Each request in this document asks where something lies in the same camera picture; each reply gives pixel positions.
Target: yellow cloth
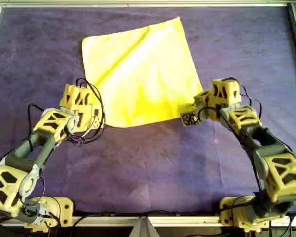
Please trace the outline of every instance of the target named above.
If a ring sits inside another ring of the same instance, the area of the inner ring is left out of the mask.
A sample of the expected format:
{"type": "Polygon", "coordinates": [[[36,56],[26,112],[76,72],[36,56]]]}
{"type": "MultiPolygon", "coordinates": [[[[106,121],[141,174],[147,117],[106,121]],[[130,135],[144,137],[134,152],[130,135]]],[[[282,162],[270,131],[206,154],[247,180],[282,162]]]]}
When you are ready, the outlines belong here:
{"type": "Polygon", "coordinates": [[[202,91],[179,18],[82,42],[86,79],[101,93],[106,124],[178,118],[202,91]]]}

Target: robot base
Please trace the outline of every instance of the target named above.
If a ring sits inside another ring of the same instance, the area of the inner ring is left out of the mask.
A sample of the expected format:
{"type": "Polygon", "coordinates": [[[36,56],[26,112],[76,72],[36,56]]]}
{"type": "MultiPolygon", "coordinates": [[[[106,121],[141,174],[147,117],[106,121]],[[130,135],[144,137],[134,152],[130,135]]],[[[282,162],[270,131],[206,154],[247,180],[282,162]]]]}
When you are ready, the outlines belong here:
{"type": "MultiPolygon", "coordinates": [[[[220,209],[228,206],[238,205],[250,202],[254,196],[243,197],[225,197],[220,201],[220,209]]],[[[223,226],[236,226],[243,228],[244,232],[256,231],[261,232],[261,228],[268,228],[269,222],[264,221],[258,224],[249,222],[246,218],[245,207],[238,207],[226,211],[222,211],[220,214],[220,222],[223,226]]]]}
{"type": "MultiPolygon", "coordinates": [[[[32,200],[37,201],[39,197],[35,197],[32,200]]],[[[59,217],[60,225],[62,227],[71,226],[72,217],[73,217],[73,202],[66,197],[41,197],[39,203],[42,206],[46,206],[48,208],[48,212],[53,213],[55,216],[59,217]]],[[[48,229],[51,227],[57,226],[57,220],[54,218],[42,218],[39,224],[24,224],[24,228],[30,228],[33,232],[43,231],[48,232],[48,229]]]]}

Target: robotic arm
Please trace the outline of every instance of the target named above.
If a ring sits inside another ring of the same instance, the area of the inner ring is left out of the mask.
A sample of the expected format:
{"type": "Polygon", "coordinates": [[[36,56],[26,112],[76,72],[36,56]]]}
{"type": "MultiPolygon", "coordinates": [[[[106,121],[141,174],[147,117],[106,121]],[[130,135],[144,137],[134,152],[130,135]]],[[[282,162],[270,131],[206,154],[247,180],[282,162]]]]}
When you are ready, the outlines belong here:
{"type": "Polygon", "coordinates": [[[212,81],[212,90],[196,95],[192,108],[181,113],[181,120],[184,126],[200,124],[205,119],[217,121],[238,139],[252,163],[259,192],[221,200],[221,210],[226,209],[221,213],[221,223],[246,232],[260,231],[268,227],[268,221],[284,217],[296,201],[296,153],[262,127],[251,105],[240,104],[239,85],[235,78],[212,81]],[[243,207],[230,208],[239,204],[243,207]]]}
{"type": "Polygon", "coordinates": [[[58,224],[70,226],[73,203],[63,197],[27,199],[45,165],[62,141],[69,139],[81,145],[91,129],[100,130],[104,111],[101,96],[89,88],[66,85],[60,109],[46,109],[32,133],[18,147],[0,159],[0,215],[25,222],[25,228],[47,232],[58,224]],[[83,132],[82,136],[73,135],[83,132]],[[38,147],[34,160],[27,159],[38,147]]]}
{"type": "MultiPolygon", "coordinates": [[[[66,85],[60,109],[46,109],[30,136],[0,159],[0,215],[25,222],[25,228],[47,232],[49,227],[71,226],[73,203],[63,197],[28,199],[52,152],[62,141],[75,145],[92,142],[105,119],[102,100],[95,87],[66,85]],[[27,159],[41,147],[34,160],[27,159]]],[[[229,129],[246,151],[259,192],[255,196],[225,197],[220,202],[221,223],[245,231],[260,231],[269,221],[283,217],[296,201],[296,153],[267,128],[255,109],[241,105],[239,82],[235,78],[212,81],[212,90],[196,95],[189,111],[181,113],[184,126],[205,119],[229,129]]]]}

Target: wire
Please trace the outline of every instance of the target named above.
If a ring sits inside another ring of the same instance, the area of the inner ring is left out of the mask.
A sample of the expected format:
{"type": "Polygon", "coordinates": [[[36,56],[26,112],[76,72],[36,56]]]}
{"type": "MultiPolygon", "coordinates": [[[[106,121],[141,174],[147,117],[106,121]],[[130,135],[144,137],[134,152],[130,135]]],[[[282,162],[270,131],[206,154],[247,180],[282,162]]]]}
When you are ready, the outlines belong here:
{"type": "Polygon", "coordinates": [[[87,79],[85,79],[85,78],[78,78],[78,79],[76,80],[76,86],[79,85],[79,81],[80,81],[80,80],[83,80],[83,81],[84,81],[84,82],[82,82],[82,83],[80,84],[80,86],[82,86],[83,84],[86,84],[87,86],[90,87],[90,89],[92,90],[92,92],[94,93],[94,95],[96,96],[96,98],[99,100],[99,102],[100,102],[100,104],[101,104],[101,110],[102,110],[102,111],[101,111],[102,116],[101,116],[100,125],[99,125],[98,128],[96,129],[95,133],[94,133],[92,136],[88,137],[88,138],[84,138],[84,140],[83,140],[83,144],[88,144],[88,143],[91,143],[91,142],[93,142],[93,141],[99,139],[99,138],[102,136],[102,134],[103,134],[103,132],[104,132],[104,126],[103,126],[103,129],[102,129],[102,132],[100,133],[100,135],[99,135],[99,136],[97,136],[97,135],[98,135],[98,133],[99,133],[99,131],[100,131],[102,125],[105,124],[105,111],[104,111],[104,106],[103,106],[102,97],[101,97],[101,94],[100,94],[99,90],[97,89],[97,87],[94,86],[94,85],[92,85],[91,83],[89,83],[89,82],[87,81],[87,79]]]}
{"type": "Polygon", "coordinates": [[[39,203],[39,201],[41,200],[41,198],[44,196],[44,194],[45,194],[45,188],[46,188],[46,182],[45,182],[45,180],[44,180],[44,178],[43,178],[43,175],[40,175],[39,178],[41,179],[41,181],[42,181],[42,183],[43,183],[43,191],[42,191],[42,193],[41,193],[41,196],[39,197],[39,199],[37,200],[37,202],[35,202],[34,204],[27,204],[27,203],[24,203],[24,202],[22,202],[22,199],[20,198],[20,202],[21,202],[23,205],[25,205],[25,206],[35,206],[36,204],[39,203]]]}
{"type": "Polygon", "coordinates": [[[41,110],[42,112],[44,111],[44,109],[41,108],[40,106],[38,106],[38,105],[36,105],[36,104],[33,104],[33,103],[29,103],[29,105],[28,105],[28,125],[29,125],[29,135],[28,135],[28,136],[30,136],[30,134],[31,134],[31,132],[32,132],[32,125],[31,125],[31,106],[33,106],[33,107],[35,107],[35,108],[41,110]]]}
{"type": "Polygon", "coordinates": [[[286,235],[286,233],[287,233],[288,231],[290,231],[290,235],[289,235],[289,236],[291,236],[291,232],[292,232],[292,222],[293,222],[294,218],[295,218],[295,215],[294,215],[294,216],[290,216],[290,222],[289,222],[289,224],[288,224],[286,230],[285,230],[284,233],[282,233],[279,237],[283,237],[284,235],[286,235]]]}
{"type": "Polygon", "coordinates": [[[270,227],[268,228],[268,236],[272,237],[272,221],[270,221],[270,227]]]}
{"type": "Polygon", "coordinates": [[[87,215],[87,216],[82,216],[82,217],[80,217],[74,224],[73,224],[73,226],[71,226],[71,230],[70,230],[70,233],[69,233],[69,237],[72,237],[72,235],[73,235],[73,233],[74,233],[74,228],[77,226],[77,224],[80,222],[80,221],[82,221],[82,220],[84,220],[85,218],[87,218],[87,217],[92,217],[92,216],[98,216],[98,214],[91,214],[91,215],[87,215]]]}
{"type": "Polygon", "coordinates": [[[239,208],[239,207],[252,206],[253,204],[255,204],[254,201],[250,201],[250,202],[246,202],[246,203],[242,203],[242,204],[238,204],[238,205],[231,205],[231,206],[219,209],[217,213],[220,213],[222,211],[227,211],[227,210],[230,210],[230,209],[239,208]]]}
{"type": "MultiPolygon", "coordinates": [[[[232,205],[231,206],[234,206],[234,204],[236,203],[236,201],[240,198],[242,198],[243,196],[239,196],[235,199],[235,201],[233,201],[232,205]]],[[[231,209],[231,220],[232,220],[232,226],[233,226],[233,229],[235,231],[235,234],[237,233],[237,229],[235,227],[235,223],[234,223],[234,220],[233,220],[233,208],[231,209]]]]}

